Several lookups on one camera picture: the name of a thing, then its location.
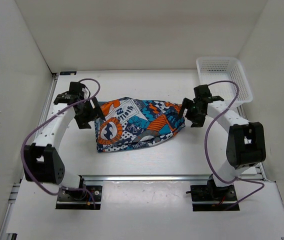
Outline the colourful patterned shorts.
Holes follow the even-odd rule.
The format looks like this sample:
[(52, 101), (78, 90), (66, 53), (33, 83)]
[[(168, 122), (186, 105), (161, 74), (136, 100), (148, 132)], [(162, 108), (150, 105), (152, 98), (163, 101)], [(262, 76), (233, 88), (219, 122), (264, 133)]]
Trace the colourful patterned shorts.
[(182, 105), (170, 101), (123, 97), (99, 105), (105, 117), (94, 122), (99, 153), (153, 147), (185, 127)]

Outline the white plastic mesh basket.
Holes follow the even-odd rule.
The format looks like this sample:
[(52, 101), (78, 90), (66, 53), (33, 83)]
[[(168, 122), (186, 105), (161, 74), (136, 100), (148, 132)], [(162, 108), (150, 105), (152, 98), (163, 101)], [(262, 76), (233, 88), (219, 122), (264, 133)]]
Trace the white plastic mesh basket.
[(253, 94), (241, 62), (235, 57), (199, 57), (196, 68), (201, 85), (209, 85), (213, 96), (220, 96), (225, 103), (237, 108), (253, 100)]

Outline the aluminium front rail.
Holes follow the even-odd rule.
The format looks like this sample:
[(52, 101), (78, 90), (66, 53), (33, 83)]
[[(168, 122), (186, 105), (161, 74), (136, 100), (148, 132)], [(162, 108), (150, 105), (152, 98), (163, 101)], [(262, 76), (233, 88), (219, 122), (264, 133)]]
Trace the aluminium front rail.
[(207, 181), (209, 175), (84, 175), (86, 181)]

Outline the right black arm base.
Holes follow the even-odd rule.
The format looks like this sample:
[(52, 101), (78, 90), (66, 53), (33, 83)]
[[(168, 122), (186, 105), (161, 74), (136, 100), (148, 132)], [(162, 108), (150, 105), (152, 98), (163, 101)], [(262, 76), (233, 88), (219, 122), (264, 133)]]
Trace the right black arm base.
[(207, 185), (191, 185), (185, 193), (191, 196), (193, 212), (240, 211), (239, 204), (235, 204), (238, 198), (233, 185), (223, 187), (217, 196), (212, 196)]

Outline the small dark label sticker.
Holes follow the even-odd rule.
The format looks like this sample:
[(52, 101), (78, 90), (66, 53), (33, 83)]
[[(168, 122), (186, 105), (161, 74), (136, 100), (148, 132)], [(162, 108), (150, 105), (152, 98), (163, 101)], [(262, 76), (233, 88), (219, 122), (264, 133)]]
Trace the small dark label sticker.
[(74, 76), (77, 74), (77, 71), (61, 71), (60, 76)]

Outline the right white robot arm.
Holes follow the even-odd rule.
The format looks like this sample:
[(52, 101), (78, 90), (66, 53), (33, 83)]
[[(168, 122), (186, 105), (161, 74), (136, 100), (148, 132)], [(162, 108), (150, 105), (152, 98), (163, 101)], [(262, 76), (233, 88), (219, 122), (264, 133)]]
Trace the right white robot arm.
[[(204, 136), (204, 153), (213, 181), (207, 186), (206, 193), (212, 200), (218, 200), (224, 195), (225, 187), (237, 181), (244, 171), (266, 159), (264, 127), (231, 109), (237, 96), (227, 104), (221, 96), (213, 96), (207, 84), (195, 87), (194, 95), (194, 99), (183, 99), (178, 116), (191, 121), (193, 128), (203, 127), (206, 117), (212, 118)], [(226, 161), (218, 170), (214, 169), (208, 150), (209, 133), (215, 123), (228, 134)]]

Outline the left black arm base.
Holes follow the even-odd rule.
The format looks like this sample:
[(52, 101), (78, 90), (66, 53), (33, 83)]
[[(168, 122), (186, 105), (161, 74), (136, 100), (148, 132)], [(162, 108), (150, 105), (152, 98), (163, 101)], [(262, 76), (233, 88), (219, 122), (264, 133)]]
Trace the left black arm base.
[(100, 210), (103, 195), (102, 185), (87, 185), (86, 190), (59, 190), (55, 208), (57, 210)]

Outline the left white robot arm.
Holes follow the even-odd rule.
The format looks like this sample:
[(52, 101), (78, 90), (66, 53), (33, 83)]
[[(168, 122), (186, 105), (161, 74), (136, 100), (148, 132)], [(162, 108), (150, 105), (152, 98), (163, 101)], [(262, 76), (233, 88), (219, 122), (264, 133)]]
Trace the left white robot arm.
[(23, 141), (20, 156), (25, 178), (34, 182), (49, 195), (54, 193), (44, 183), (69, 190), (75, 200), (82, 200), (87, 194), (80, 175), (70, 173), (59, 155), (64, 134), (75, 120), (79, 129), (90, 129), (90, 122), (105, 119), (96, 94), (90, 94), (84, 80), (72, 81), (66, 92), (53, 101), (51, 116), (34, 129)]

